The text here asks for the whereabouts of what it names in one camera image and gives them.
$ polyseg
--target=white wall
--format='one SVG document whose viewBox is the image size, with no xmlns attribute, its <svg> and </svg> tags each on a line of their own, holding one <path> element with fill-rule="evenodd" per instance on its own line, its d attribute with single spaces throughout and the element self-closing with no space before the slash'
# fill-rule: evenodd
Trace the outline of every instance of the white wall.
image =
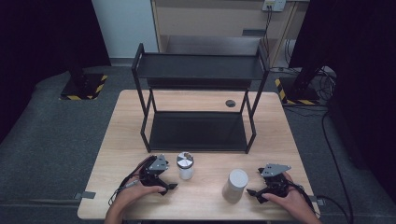
<svg viewBox="0 0 396 224">
<path fill-rule="evenodd" d="M 92 0 L 110 58 L 133 58 L 139 43 L 158 52 L 150 0 Z"/>
</svg>

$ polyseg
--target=wooden table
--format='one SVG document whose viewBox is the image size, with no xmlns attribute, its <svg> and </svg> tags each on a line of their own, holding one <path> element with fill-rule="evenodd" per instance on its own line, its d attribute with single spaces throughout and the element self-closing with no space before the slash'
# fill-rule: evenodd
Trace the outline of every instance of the wooden table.
<svg viewBox="0 0 396 224">
<path fill-rule="evenodd" d="M 163 108 L 184 107 L 191 110 L 232 110 L 226 100 L 242 98 L 237 91 L 160 91 L 156 102 Z M 96 193 L 94 199 L 82 199 L 78 216 L 82 219 L 104 219 L 107 201 L 136 165 L 149 154 L 140 136 L 143 112 L 137 91 L 122 91 L 108 125 L 103 144 L 86 191 Z M 160 175 L 166 182 L 177 182 L 174 190 L 164 196 L 151 194 L 127 212 L 126 219 L 168 220 L 287 220 L 292 217 L 274 203 L 259 204 L 244 192 L 238 203 L 225 201 L 221 189 L 232 169 L 243 169 L 248 175 L 248 189 L 263 189 L 258 168 L 266 163 L 290 165 L 290 175 L 296 183 L 313 195 L 299 152 L 277 94 L 264 92 L 254 116 L 257 136 L 248 154 L 226 152 L 193 152 L 194 176 L 190 180 L 178 177 L 178 152 L 158 152 L 169 161 L 169 169 Z"/>
</svg>

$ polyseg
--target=power outlet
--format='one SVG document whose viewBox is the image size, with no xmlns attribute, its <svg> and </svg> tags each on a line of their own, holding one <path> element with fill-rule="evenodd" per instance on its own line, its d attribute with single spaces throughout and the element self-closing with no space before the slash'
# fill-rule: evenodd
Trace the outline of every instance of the power outlet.
<svg viewBox="0 0 396 224">
<path fill-rule="evenodd" d="M 283 11 L 286 5 L 286 0 L 265 0 L 262 5 L 263 11 Z"/>
</svg>

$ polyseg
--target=silver lid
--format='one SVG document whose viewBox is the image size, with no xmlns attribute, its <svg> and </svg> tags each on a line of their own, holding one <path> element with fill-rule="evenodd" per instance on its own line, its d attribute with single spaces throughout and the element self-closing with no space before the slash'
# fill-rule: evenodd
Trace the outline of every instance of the silver lid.
<svg viewBox="0 0 396 224">
<path fill-rule="evenodd" d="M 177 166 L 181 169 L 189 169 L 194 164 L 194 157 L 190 152 L 181 152 L 177 156 Z"/>
</svg>

